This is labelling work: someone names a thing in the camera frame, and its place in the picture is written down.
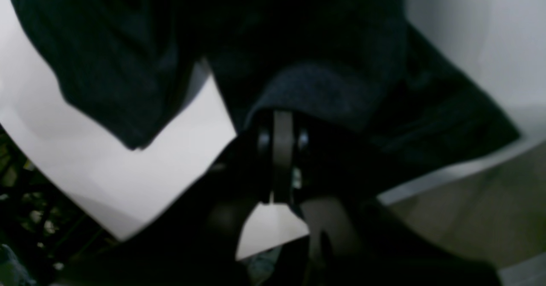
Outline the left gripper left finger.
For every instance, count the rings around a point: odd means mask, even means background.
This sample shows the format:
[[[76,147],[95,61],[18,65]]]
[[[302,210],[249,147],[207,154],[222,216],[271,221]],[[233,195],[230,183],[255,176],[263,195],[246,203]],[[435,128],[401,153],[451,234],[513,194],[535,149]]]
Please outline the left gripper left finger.
[[[235,259],[260,203],[294,205],[295,115],[260,113],[189,189],[138,234],[76,261],[57,286],[247,286]]]

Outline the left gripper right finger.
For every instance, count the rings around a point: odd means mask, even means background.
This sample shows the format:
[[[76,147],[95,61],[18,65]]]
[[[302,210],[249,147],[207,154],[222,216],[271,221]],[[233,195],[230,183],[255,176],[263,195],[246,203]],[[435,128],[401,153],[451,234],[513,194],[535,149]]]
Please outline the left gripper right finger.
[[[294,204],[310,232],[320,286],[499,286],[493,265],[459,257],[412,231],[377,199],[407,170],[355,135],[301,125]]]

